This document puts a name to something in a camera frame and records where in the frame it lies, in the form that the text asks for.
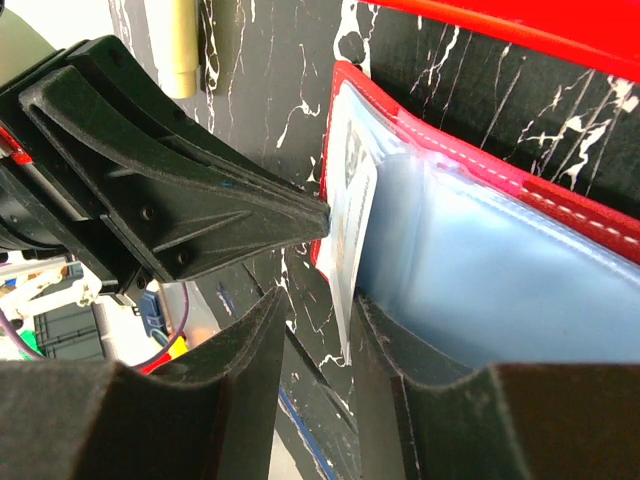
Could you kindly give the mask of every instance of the screw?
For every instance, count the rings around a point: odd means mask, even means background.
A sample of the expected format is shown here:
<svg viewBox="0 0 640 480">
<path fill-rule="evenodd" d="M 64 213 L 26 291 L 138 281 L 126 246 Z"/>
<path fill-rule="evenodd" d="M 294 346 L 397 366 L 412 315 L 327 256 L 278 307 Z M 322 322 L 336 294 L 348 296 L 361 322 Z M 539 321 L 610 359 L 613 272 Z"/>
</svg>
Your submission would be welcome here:
<svg viewBox="0 0 640 480">
<path fill-rule="evenodd" d="M 142 215 L 142 218 L 144 218 L 145 220 L 151 220 L 153 218 L 153 208 L 146 205 L 142 207 L 140 214 Z"/>
</svg>

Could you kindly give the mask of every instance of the red panel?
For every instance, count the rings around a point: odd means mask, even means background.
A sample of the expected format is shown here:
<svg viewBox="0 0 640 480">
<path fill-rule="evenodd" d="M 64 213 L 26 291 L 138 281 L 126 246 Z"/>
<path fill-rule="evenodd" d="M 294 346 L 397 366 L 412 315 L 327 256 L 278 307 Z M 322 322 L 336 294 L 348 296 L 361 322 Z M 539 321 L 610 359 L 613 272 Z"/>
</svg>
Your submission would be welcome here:
<svg viewBox="0 0 640 480">
<path fill-rule="evenodd" d="M 640 81 L 639 0 L 367 0 Z"/>
</svg>

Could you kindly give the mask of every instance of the blue strip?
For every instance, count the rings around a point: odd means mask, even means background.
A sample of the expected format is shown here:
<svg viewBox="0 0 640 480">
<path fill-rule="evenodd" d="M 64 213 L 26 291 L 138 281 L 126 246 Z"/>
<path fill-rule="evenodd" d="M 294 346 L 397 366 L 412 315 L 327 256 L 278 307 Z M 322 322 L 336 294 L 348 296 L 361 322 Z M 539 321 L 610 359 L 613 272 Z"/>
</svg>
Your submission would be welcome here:
<svg viewBox="0 0 640 480">
<path fill-rule="evenodd" d="M 331 469 L 331 467 L 329 466 L 327 459 L 324 457 L 324 455 L 320 451 L 320 447 L 318 446 L 315 438 L 313 438 L 313 435 L 311 434 L 309 429 L 306 427 L 306 425 L 300 418 L 300 415 L 298 415 L 298 412 L 296 412 L 295 407 L 291 403 L 291 400 L 289 400 L 289 398 L 287 397 L 287 394 L 282 389 L 282 387 L 280 387 L 280 390 L 278 392 L 278 397 L 280 398 L 280 400 L 282 400 L 282 403 L 284 404 L 285 408 L 291 415 L 291 418 L 293 418 L 293 421 L 298 427 L 298 431 L 304 437 L 305 441 L 307 442 L 307 445 L 309 445 L 309 448 L 311 449 L 311 454 L 313 455 L 315 460 L 318 462 L 318 465 L 320 465 L 320 467 L 322 468 L 325 476 L 329 480 L 337 480 L 337 477 L 335 473 L 333 473 L 333 470 Z"/>
</svg>

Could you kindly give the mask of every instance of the beige cylinder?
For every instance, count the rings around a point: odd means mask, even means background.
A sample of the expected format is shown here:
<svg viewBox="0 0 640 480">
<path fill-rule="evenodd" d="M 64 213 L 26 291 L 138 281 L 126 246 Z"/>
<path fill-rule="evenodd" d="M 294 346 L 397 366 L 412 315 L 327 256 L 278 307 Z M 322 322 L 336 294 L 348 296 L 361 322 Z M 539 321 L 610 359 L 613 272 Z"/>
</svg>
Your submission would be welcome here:
<svg viewBox="0 0 640 480">
<path fill-rule="evenodd" d="M 145 8 L 160 87 L 171 98 L 195 95 L 198 68 L 195 0 L 146 0 Z"/>
<path fill-rule="evenodd" d="M 28 23 L 5 9 L 0 16 L 0 87 L 54 52 Z"/>
</svg>

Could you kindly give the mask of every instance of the white stitching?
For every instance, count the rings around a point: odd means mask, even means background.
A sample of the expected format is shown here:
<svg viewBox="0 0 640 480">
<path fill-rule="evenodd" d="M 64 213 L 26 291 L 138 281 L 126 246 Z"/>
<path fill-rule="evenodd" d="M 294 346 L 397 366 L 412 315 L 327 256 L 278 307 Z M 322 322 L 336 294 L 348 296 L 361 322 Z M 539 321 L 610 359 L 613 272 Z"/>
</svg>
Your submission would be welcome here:
<svg viewBox="0 0 640 480">
<path fill-rule="evenodd" d="M 348 78 L 349 80 L 351 80 L 351 82 L 353 82 L 355 85 L 361 87 L 361 85 L 358 83 L 357 80 L 355 80 L 351 74 L 349 72 L 343 72 L 344 76 L 346 78 Z M 333 79 L 333 85 L 332 85 L 332 92 L 333 92 L 333 99 L 335 98 L 335 96 L 337 95 L 337 91 L 336 91 L 336 77 L 334 75 L 334 79 Z M 399 122 L 400 124 L 404 125 L 405 127 L 407 127 L 409 130 L 411 130 L 413 133 L 419 135 L 420 137 L 424 138 L 425 140 L 433 143 L 434 145 L 437 145 L 438 147 L 447 150 L 451 153 L 453 153 L 454 155 L 457 155 L 461 158 L 464 158 L 465 160 L 468 160 L 469 162 L 477 165 L 478 167 L 482 168 L 483 170 L 486 170 L 487 172 L 489 172 L 492 175 L 496 175 L 498 176 L 498 178 L 501 178 L 503 180 L 507 180 L 507 177 L 504 175 L 500 175 L 498 174 L 498 172 L 496 172 L 493 169 L 488 168 L 486 165 L 480 163 L 479 161 L 465 155 L 462 152 L 458 152 L 452 148 L 447 147 L 446 145 L 438 142 L 437 140 L 434 140 L 433 138 L 428 137 L 427 135 L 425 135 L 422 132 L 419 132 L 418 130 L 416 130 L 415 128 L 413 128 L 411 125 L 409 125 L 408 123 L 406 123 L 404 120 L 402 120 L 401 118 L 398 118 L 397 115 L 393 115 L 391 114 L 391 112 L 389 112 L 386 108 L 384 108 L 375 98 L 373 98 L 371 95 L 369 95 L 366 91 L 360 90 L 360 93 L 363 94 L 365 97 L 367 97 L 367 99 L 372 102 L 376 107 L 378 107 L 379 110 L 381 110 L 382 112 L 384 112 L 388 117 L 392 118 L 393 120 L 396 120 L 397 122 Z M 543 197 L 542 195 L 540 195 L 539 193 L 536 192 L 530 192 L 528 189 L 526 189 L 525 187 L 521 186 L 518 182 L 514 181 L 514 180 L 508 180 L 509 183 L 511 185 L 514 185 L 518 188 L 520 188 L 520 190 L 524 193 L 527 193 L 529 195 L 531 195 L 532 197 L 536 198 L 537 200 L 540 201 L 544 201 L 545 203 L 557 208 L 558 210 L 560 210 L 563 213 L 567 213 L 570 214 L 572 216 L 574 216 L 575 218 L 577 218 L 578 220 L 581 220 L 583 222 L 588 222 L 590 225 L 601 229 L 602 231 L 605 231 L 611 235 L 617 236 L 617 237 L 621 237 L 624 241 L 629 242 L 629 243 L 633 243 L 634 245 L 638 245 L 640 244 L 640 240 L 627 236 L 627 235 L 622 235 L 618 230 L 611 228 L 611 227 L 605 227 L 604 224 L 600 223 L 600 222 L 595 222 L 593 220 L 589 220 L 585 215 L 578 213 L 578 212 L 574 212 L 573 210 L 571 210 L 568 207 L 565 207 L 564 205 L 558 205 L 556 202 L 554 202 L 553 200 L 550 200 L 548 198 Z"/>
</svg>

